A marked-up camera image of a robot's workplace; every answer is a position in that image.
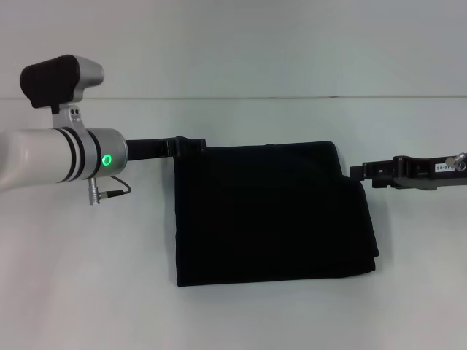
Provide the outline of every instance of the green led ring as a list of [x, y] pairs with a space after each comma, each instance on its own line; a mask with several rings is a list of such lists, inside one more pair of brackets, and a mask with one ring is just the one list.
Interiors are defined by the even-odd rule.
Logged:
[[102, 157], [102, 165], [103, 166], [109, 166], [111, 162], [112, 162], [112, 156], [111, 155], [105, 155], [105, 156]]

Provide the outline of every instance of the black band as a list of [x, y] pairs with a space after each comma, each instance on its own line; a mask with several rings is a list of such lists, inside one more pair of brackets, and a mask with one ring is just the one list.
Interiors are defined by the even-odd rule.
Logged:
[[80, 160], [81, 160], [80, 169], [78, 170], [76, 176], [73, 179], [70, 180], [70, 181], [74, 181], [78, 177], [81, 176], [82, 171], [85, 168], [85, 162], [86, 162], [85, 147], [82, 145], [82, 141], [81, 141], [81, 139], [78, 136], [76, 131], [74, 131], [73, 129], [71, 129], [71, 128], [67, 127], [67, 126], [65, 128], [62, 128], [62, 129], [68, 131], [71, 135], [74, 136], [74, 138], [76, 139], [76, 142], [78, 143], [78, 147], [80, 148], [80, 153], [81, 153], [80, 154]]
[[96, 150], [97, 150], [96, 168], [94, 169], [94, 172], [87, 178], [87, 179], [90, 179], [94, 177], [99, 171], [99, 169], [101, 168], [102, 151], [101, 151], [101, 145], [99, 144], [99, 140], [97, 139], [96, 135], [91, 133], [89, 130], [87, 130], [87, 132], [89, 133], [89, 136], [94, 141], [94, 144], [96, 145]]
[[65, 179], [60, 181], [60, 182], [65, 182], [73, 174], [74, 167], [76, 166], [76, 151], [74, 150], [74, 144], [73, 144], [72, 139], [70, 138], [70, 136], [65, 131], [63, 131], [61, 129], [54, 129], [54, 130], [57, 130], [59, 133], [61, 133], [63, 136], [65, 136], [65, 139], [68, 141], [68, 145], [70, 146], [70, 151], [72, 152], [72, 166], [70, 167], [70, 171], [65, 176]]

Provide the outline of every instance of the cable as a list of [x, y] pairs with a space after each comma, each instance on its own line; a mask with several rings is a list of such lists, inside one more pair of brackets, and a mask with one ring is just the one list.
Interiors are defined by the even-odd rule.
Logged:
[[115, 181], [118, 181], [119, 183], [121, 183], [123, 186], [125, 186], [128, 189], [128, 191], [123, 193], [124, 195], [127, 195], [131, 192], [131, 187], [126, 182], [124, 182], [122, 179], [119, 179], [113, 175], [111, 175], [110, 177], [112, 177]]
[[106, 198], [112, 198], [112, 197], [118, 197], [119, 195], [127, 195], [131, 192], [131, 187], [128, 186], [126, 182], [124, 182], [122, 179], [117, 178], [116, 176], [110, 176], [112, 177], [115, 181], [118, 181], [121, 183], [123, 186], [127, 188], [126, 191], [123, 190], [117, 190], [117, 191], [106, 191], [106, 192], [101, 192], [99, 193], [100, 199], [106, 199]]

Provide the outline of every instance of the metal bracket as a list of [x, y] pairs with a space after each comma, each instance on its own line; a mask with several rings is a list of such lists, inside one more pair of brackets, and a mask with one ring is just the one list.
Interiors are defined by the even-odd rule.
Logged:
[[413, 158], [405, 155], [350, 168], [350, 178], [371, 180], [373, 188], [436, 190], [467, 184], [467, 171], [447, 164], [448, 157]]
[[97, 159], [96, 144], [86, 130], [80, 109], [74, 105], [61, 104], [58, 113], [52, 115], [53, 127], [64, 129], [73, 135], [80, 148], [81, 161], [84, 162], [81, 175], [78, 179], [86, 180], [93, 174]]

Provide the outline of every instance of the folded cloth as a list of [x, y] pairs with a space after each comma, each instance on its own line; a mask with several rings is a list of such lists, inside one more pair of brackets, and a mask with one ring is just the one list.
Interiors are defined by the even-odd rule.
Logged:
[[208, 148], [174, 169], [179, 287], [374, 271], [365, 192], [332, 142]]

